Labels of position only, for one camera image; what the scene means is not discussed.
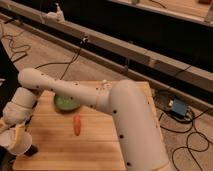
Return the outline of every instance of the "white robotic arm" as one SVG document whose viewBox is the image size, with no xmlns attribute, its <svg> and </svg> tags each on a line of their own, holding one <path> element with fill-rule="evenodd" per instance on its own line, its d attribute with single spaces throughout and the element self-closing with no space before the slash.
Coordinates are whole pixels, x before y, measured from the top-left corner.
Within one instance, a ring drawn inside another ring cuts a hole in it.
<svg viewBox="0 0 213 171">
<path fill-rule="evenodd" d="M 22 70 L 18 80 L 22 87 L 3 110 L 0 135 L 29 119 L 42 91 L 49 90 L 112 115 L 128 171 L 172 170 L 147 98 L 133 81 L 123 80 L 100 91 L 31 68 Z"/>
</svg>

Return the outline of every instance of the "concrete floor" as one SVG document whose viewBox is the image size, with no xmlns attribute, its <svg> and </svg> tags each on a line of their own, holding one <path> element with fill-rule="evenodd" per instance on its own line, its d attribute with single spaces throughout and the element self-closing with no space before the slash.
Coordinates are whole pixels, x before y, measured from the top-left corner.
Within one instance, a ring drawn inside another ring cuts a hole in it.
<svg viewBox="0 0 213 171">
<path fill-rule="evenodd" d="M 8 24 L 4 26 L 5 32 L 12 35 L 17 35 L 22 31 L 22 28 Z M 25 67 L 36 67 L 40 64 L 47 62 L 62 62 L 69 61 L 70 58 L 74 55 L 73 52 L 64 49 L 58 45 L 53 44 L 52 42 L 46 41 L 40 37 L 37 37 L 27 31 L 25 31 L 21 36 L 16 37 L 15 45 L 29 44 L 31 49 L 28 52 L 28 56 L 21 61 L 18 61 L 15 65 L 21 70 Z M 3 40 L 3 44 L 7 49 L 9 55 L 11 52 L 8 48 L 8 41 Z M 48 67 L 41 68 L 45 73 L 59 78 L 65 69 L 64 65 L 52 65 Z M 79 57 L 78 60 L 72 64 L 65 76 L 65 80 L 73 81 L 87 81 L 87 80 L 121 80 L 126 77 L 111 71 L 108 68 L 105 68 L 99 64 L 94 63 L 93 61 L 87 60 L 83 57 Z M 197 128 L 203 132 L 211 141 L 213 141 L 213 117 L 205 115 L 199 120 L 196 121 Z M 168 117 L 163 117 L 161 124 L 165 127 L 175 130 L 184 130 L 188 125 L 182 125 L 177 122 L 174 122 Z M 175 134 L 165 130 L 162 130 L 166 148 L 171 159 L 172 151 L 180 146 L 186 145 L 187 134 Z M 206 146 L 206 142 L 201 139 L 199 136 L 194 135 L 190 139 L 191 147 L 197 147 L 202 149 Z M 209 150 L 204 153 L 193 152 L 200 165 L 204 171 L 213 170 L 213 148 L 210 146 Z M 181 171 L 198 171 L 200 170 L 195 162 L 190 157 L 187 150 L 183 149 L 177 152 L 175 155 L 176 163 Z"/>
</svg>

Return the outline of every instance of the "orange carrot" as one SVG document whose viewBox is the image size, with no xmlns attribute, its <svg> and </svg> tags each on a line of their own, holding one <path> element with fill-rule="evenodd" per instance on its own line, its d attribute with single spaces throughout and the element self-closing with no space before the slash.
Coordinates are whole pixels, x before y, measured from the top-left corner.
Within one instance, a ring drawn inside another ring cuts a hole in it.
<svg viewBox="0 0 213 171">
<path fill-rule="evenodd" d="M 76 136 L 79 136 L 81 133 L 81 118 L 80 115 L 75 115 L 73 118 L 73 127 Z"/>
</svg>

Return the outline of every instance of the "table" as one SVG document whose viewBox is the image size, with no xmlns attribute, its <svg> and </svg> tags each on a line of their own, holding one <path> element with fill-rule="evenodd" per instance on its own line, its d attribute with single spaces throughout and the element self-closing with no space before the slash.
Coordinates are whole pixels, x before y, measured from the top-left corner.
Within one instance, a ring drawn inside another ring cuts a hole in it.
<svg viewBox="0 0 213 171">
<path fill-rule="evenodd" d="M 101 82 L 79 83 L 101 87 Z M 148 97 L 155 117 L 156 109 L 149 84 L 138 82 L 138 85 Z M 52 92 L 47 91 L 42 94 L 28 127 L 39 152 L 32 157 L 17 157 L 14 170 L 125 171 L 112 117 L 86 106 L 69 114 L 60 114 L 54 108 L 53 96 Z M 81 116 L 80 136 L 75 136 L 73 131 L 75 114 Z"/>
<path fill-rule="evenodd" d="M 118 0 L 120 2 L 131 3 L 132 0 Z M 197 17 L 205 18 L 210 5 L 208 4 L 200 4 L 198 0 L 139 0 L 139 5 L 149 5 L 154 7 L 162 8 L 160 4 L 166 7 L 169 11 L 179 12 L 183 14 L 194 15 Z"/>
</svg>

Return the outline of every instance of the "wire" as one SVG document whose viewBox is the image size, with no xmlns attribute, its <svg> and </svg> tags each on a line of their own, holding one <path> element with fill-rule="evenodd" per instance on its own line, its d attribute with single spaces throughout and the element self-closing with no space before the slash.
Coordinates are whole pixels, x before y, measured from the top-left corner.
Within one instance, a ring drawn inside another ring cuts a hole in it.
<svg viewBox="0 0 213 171">
<path fill-rule="evenodd" d="M 78 52 L 77 52 L 76 56 L 74 55 L 73 59 L 68 63 L 68 65 L 67 65 L 67 67 L 66 67 L 64 73 L 62 74 L 62 76 L 61 76 L 61 78 L 60 78 L 61 80 L 65 77 L 65 75 L 66 75 L 66 73 L 67 73 L 67 71 L 68 71 L 70 65 L 71 65 L 72 63 L 74 63 L 74 62 L 78 59 L 78 57 L 79 57 L 79 55 L 80 55 L 80 52 L 81 52 L 81 49 L 82 49 L 82 48 L 80 47 L 80 48 L 78 49 Z"/>
<path fill-rule="evenodd" d="M 164 111 L 164 112 L 162 112 L 162 114 L 161 114 L 161 116 L 160 116 L 160 118 L 159 118 L 159 121 L 161 121 L 161 119 L 163 118 L 163 115 L 164 115 L 164 114 L 166 114 L 168 117 L 170 117 L 171 119 L 175 120 L 175 121 L 178 122 L 178 123 L 181 123 L 181 124 L 190 124 L 190 127 L 189 127 L 188 129 L 184 130 L 184 131 L 177 131 L 177 130 L 172 130 L 172 129 L 170 129 L 170 128 L 167 128 L 167 127 L 165 127 L 165 126 L 160 125 L 160 127 L 161 127 L 162 129 L 164 129 L 164 130 L 166 130 L 166 131 L 169 131 L 169 132 L 172 132 L 172 133 L 176 133 L 176 134 L 185 134 L 185 133 L 188 133 L 189 131 L 192 130 L 192 128 L 193 128 L 192 120 L 191 120 L 191 121 L 186 121 L 186 120 L 184 120 L 184 121 L 188 122 L 188 123 L 184 123 L 184 121 L 182 121 L 182 122 L 181 122 L 181 121 L 178 121 L 177 118 L 172 117 L 171 115 L 168 115 L 167 112 Z"/>
<path fill-rule="evenodd" d="M 28 55 L 27 52 L 31 49 L 31 46 L 30 45 L 15 46 L 15 41 L 14 41 L 14 38 L 21 36 L 25 31 L 21 31 L 17 35 L 5 34 L 4 26 L 3 26 L 2 22 L 1 22 L 1 29 L 2 29 L 1 40 L 6 39 L 9 41 L 9 48 L 12 52 L 10 59 L 12 60 L 15 56 L 17 56 L 19 54 L 21 55 L 16 60 L 14 60 L 13 63 L 16 63 L 16 62 L 20 61 L 21 59 L 27 57 L 27 55 Z"/>
<path fill-rule="evenodd" d="M 164 9 L 167 9 L 167 7 L 165 6 L 165 5 L 163 5 L 162 3 L 160 3 L 160 2 L 157 2 L 157 1 L 155 1 L 155 0 L 149 0 L 150 2 L 153 2 L 153 3 L 156 3 L 156 4 L 158 4 L 158 5 L 160 5 L 162 8 L 164 8 Z"/>
<path fill-rule="evenodd" d="M 39 65 L 39 66 L 35 67 L 35 69 L 39 69 L 39 68 L 49 66 L 49 65 L 67 65 L 63 74 L 60 77 L 60 79 L 62 80 L 65 77 L 70 65 L 73 64 L 78 59 L 80 52 L 82 50 L 82 46 L 85 45 L 87 43 L 87 41 L 88 41 L 87 39 L 86 40 L 83 39 L 80 41 L 80 45 L 79 45 L 77 52 L 73 55 L 72 59 L 69 62 L 50 62 L 50 63 Z"/>
<path fill-rule="evenodd" d="M 187 71 L 187 70 L 188 70 L 189 68 L 191 68 L 191 67 L 192 67 L 192 65 L 189 65 L 189 66 L 186 67 L 185 69 L 182 69 L 182 70 L 178 71 L 177 73 L 175 73 L 172 77 L 175 77 L 175 78 L 176 78 L 178 75 L 180 75 L 181 73 Z M 161 93 L 161 92 L 169 92 L 171 88 L 172 88 L 172 86 L 169 86 L 169 87 L 166 88 L 166 89 L 157 90 L 157 91 L 156 91 L 156 94 L 159 94 L 159 93 Z"/>
<path fill-rule="evenodd" d="M 176 131 L 176 130 L 172 130 L 172 129 L 169 129 L 169 128 L 165 128 L 164 126 L 161 125 L 161 128 L 162 129 L 165 129 L 166 131 L 169 131 L 169 132 L 173 132 L 173 133 L 188 133 L 190 132 L 193 128 L 194 128 L 194 132 L 191 132 L 190 134 L 187 135 L 187 138 L 186 138 L 186 146 L 181 146 L 181 147 L 178 147 L 176 148 L 173 152 L 172 152 L 172 162 L 173 162 L 173 165 L 174 167 L 176 168 L 176 170 L 180 170 L 175 162 L 175 154 L 177 151 L 181 150 L 181 149 L 187 149 L 188 153 L 190 154 L 190 156 L 192 157 L 192 159 L 194 160 L 194 162 L 197 164 L 197 166 L 199 167 L 199 169 L 202 171 L 203 168 L 201 167 L 200 163 L 198 162 L 198 160 L 195 158 L 195 156 L 193 155 L 192 152 L 205 152 L 209 149 L 210 147 L 210 144 L 213 145 L 213 142 L 210 141 L 207 136 L 205 134 L 203 134 L 202 132 L 198 131 L 197 127 L 196 127 L 196 120 L 198 118 L 200 118 L 201 116 L 203 116 L 205 113 L 207 113 L 208 111 L 211 111 L 213 110 L 213 108 L 209 108 L 205 111 L 203 111 L 202 113 L 200 113 L 199 115 L 195 116 L 195 112 L 189 108 L 189 113 L 191 114 L 191 118 L 188 122 L 188 124 L 191 124 L 190 128 L 187 129 L 186 131 Z M 161 116 L 159 117 L 159 121 L 161 121 L 163 115 L 166 114 L 166 112 L 162 112 Z M 190 141 L 190 138 L 192 137 L 192 135 L 195 135 L 195 134 L 198 134 L 203 140 L 205 140 L 207 142 L 207 146 L 203 149 L 196 149 L 196 148 L 192 148 L 190 147 L 190 144 L 189 144 L 189 141 Z"/>
</svg>

